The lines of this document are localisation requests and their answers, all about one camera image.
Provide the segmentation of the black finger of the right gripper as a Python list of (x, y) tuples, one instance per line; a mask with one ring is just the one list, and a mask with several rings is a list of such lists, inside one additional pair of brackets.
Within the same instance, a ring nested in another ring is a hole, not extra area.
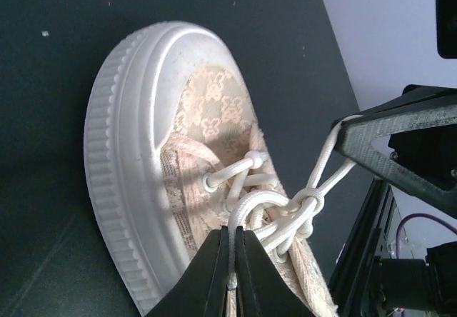
[(336, 150), (403, 192), (418, 198), (454, 198), (456, 181), (427, 181), (391, 159), (394, 134), (456, 125), (456, 96), (427, 96), (409, 102), (391, 101), (346, 121)]

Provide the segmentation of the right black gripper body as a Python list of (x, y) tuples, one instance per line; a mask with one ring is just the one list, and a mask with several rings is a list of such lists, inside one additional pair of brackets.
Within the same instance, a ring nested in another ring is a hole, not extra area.
[(390, 137), (391, 159), (427, 181), (456, 180), (456, 125)]

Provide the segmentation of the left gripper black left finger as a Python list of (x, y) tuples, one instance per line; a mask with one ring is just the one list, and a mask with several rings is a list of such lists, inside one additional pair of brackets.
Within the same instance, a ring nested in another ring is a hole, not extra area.
[(151, 316), (224, 316), (229, 272), (229, 231), (212, 230), (176, 285)]

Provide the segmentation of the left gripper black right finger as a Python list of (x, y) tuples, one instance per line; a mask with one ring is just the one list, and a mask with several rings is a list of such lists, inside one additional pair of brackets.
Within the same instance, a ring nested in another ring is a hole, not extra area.
[(312, 316), (289, 289), (253, 231), (236, 229), (235, 269), (238, 316)]

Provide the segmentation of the white shoelace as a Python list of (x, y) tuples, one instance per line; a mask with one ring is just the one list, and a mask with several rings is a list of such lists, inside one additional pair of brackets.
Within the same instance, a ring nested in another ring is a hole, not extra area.
[(343, 165), (329, 179), (323, 184), (319, 184), (323, 170), (336, 145), (342, 124), (357, 118), (357, 115), (348, 116), (331, 129), (306, 187), (301, 189), (293, 198), (288, 198), (283, 194), (267, 189), (255, 190), (240, 196), (241, 189), (245, 186), (271, 182), (272, 176), (266, 173), (248, 175), (251, 169), (260, 168), (268, 160), (268, 155), (265, 151), (249, 151), (244, 159), (215, 173), (206, 173), (203, 176), (202, 184), (208, 192), (214, 192), (221, 184), (226, 183), (230, 178), (233, 179), (227, 196), (228, 201), (234, 202), (233, 210), (228, 218), (228, 290), (232, 291), (237, 287), (235, 270), (236, 229), (242, 225), (248, 215), (259, 215), (265, 208), (271, 206), (279, 207), (287, 213), (267, 226), (253, 230), (267, 252), (277, 250), (279, 255), (283, 255), (290, 248), (295, 235), (298, 234), (301, 238), (307, 238), (313, 233), (313, 217), (323, 209), (325, 195), (356, 165), (354, 161), (346, 159)]

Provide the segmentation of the beige sneaker shoe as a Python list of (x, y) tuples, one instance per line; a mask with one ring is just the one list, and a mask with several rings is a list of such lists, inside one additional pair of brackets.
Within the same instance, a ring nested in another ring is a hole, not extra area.
[[(102, 64), (87, 106), (84, 168), (104, 242), (141, 316), (174, 287), (234, 202), (233, 179), (214, 192), (202, 179), (265, 151), (245, 186), (286, 196), (231, 52), (213, 32), (183, 21), (154, 24), (128, 35)], [(254, 230), (287, 213), (267, 207), (242, 225)], [(268, 252), (286, 285), (315, 316), (336, 304), (307, 238), (298, 234), (279, 255)]]

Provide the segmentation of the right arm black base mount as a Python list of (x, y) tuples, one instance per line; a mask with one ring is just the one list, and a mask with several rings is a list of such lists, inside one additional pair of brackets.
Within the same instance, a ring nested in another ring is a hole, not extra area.
[(375, 316), (395, 308), (456, 315), (456, 242), (429, 248), (421, 259), (378, 259), (370, 277), (369, 306)]

